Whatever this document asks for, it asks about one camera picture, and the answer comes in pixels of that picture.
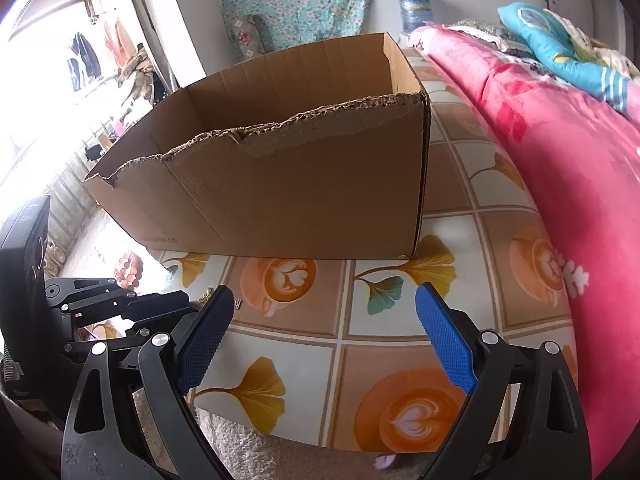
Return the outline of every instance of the black device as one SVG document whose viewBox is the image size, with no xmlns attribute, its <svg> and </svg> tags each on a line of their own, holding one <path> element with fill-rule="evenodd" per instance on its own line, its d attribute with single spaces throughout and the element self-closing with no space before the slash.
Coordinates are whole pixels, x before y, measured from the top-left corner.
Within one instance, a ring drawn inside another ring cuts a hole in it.
<svg viewBox="0 0 640 480">
<path fill-rule="evenodd" d="M 231 321 L 231 291 L 219 286 L 198 310 L 181 291 L 138 297 L 114 280 L 45 281 L 48 213 L 49 197 L 29 200 L 0 230 L 3 384 L 23 405 L 41 401 L 64 427 L 62 479 L 232 480 L 184 400 Z M 521 348 L 481 333 L 429 284 L 418 288 L 416 308 L 449 378 L 468 393 L 420 479 L 591 479 L 584 417 L 555 343 Z M 118 315 L 134 322 L 126 337 L 78 340 L 78 328 Z M 510 383 L 521 387 L 509 435 L 488 446 Z M 141 387 L 178 476 L 149 453 L 132 401 Z M 2 432 L 17 443 L 17 457 L 30 460 L 23 471 L 33 474 L 20 478 L 53 478 L 3 408 Z M 479 466 L 487 451 L 491 460 Z"/>
</svg>

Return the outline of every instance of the white stripe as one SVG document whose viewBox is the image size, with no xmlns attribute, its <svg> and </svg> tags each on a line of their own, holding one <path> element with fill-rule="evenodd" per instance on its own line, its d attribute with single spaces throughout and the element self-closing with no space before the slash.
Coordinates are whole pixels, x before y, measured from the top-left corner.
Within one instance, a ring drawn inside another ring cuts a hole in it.
<svg viewBox="0 0 640 480">
<path fill-rule="evenodd" d="M 616 73 L 612 70 L 611 75 L 609 76 L 609 94 L 610 94 L 610 102 L 613 104 L 613 78 Z"/>
<path fill-rule="evenodd" d="M 620 76 L 620 83 L 618 85 L 618 95 L 620 96 L 620 108 L 619 110 L 622 111 L 624 110 L 623 104 L 625 101 L 625 97 L 622 94 L 622 83 L 625 82 L 624 78 L 622 76 Z"/>
</svg>

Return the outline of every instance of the blue water jug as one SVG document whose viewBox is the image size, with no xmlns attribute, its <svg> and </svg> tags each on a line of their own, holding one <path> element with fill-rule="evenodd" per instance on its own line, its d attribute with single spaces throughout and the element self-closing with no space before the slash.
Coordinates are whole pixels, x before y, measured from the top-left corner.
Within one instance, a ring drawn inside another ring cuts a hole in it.
<svg viewBox="0 0 640 480">
<path fill-rule="evenodd" d="M 410 34 L 424 22 L 433 21 L 431 0 L 400 0 L 402 31 Z"/>
</svg>

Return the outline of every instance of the silver screw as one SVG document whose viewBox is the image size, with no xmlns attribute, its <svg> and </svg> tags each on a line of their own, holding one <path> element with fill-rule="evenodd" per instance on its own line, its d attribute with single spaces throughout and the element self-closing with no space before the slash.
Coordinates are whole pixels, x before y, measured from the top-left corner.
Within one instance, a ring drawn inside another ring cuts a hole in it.
<svg viewBox="0 0 640 480">
<path fill-rule="evenodd" d="M 169 335 L 161 332 L 151 338 L 151 344 L 153 346 L 164 346 L 169 342 Z"/>
<path fill-rule="evenodd" d="M 93 345 L 91 347 L 91 353 L 93 355 L 100 355 L 102 353 L 104 353 L 104 351 L 107 349 L 107 345 L 105 343 L 103 343 L 102 341 L 100 341 L 99 343 L 96 343 L 95 345 Z"/>
<path fill-rule="evenodd" d="M 560 351 L 560 347 L 553 341 L 547 341 L 545 343 L 545 350 L 550 354 L 557 354 Z"/>
<path fill-rule="evenodd" d="M 482 332 L 482 341 L 484 341 L 488 345 L 495 345 L 500 340 L 498 339 L 498 336 L 493 332 Z"/>
</svg>

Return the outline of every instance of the cluster of pink balls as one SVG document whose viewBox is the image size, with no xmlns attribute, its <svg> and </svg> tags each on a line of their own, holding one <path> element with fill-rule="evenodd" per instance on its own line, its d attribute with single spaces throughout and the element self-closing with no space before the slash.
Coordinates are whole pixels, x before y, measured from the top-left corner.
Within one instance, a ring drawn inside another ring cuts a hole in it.
<svg viewBox="0 0 640 480">
<path fill-rule="evenodd" d="M 142 259 L 140 256 L 133 251 L 124 253 L 116 264 L 113 277 L 121 288 L 134 290 L 140 286 L 140 278 L 142 278 Z"/>
</svg>

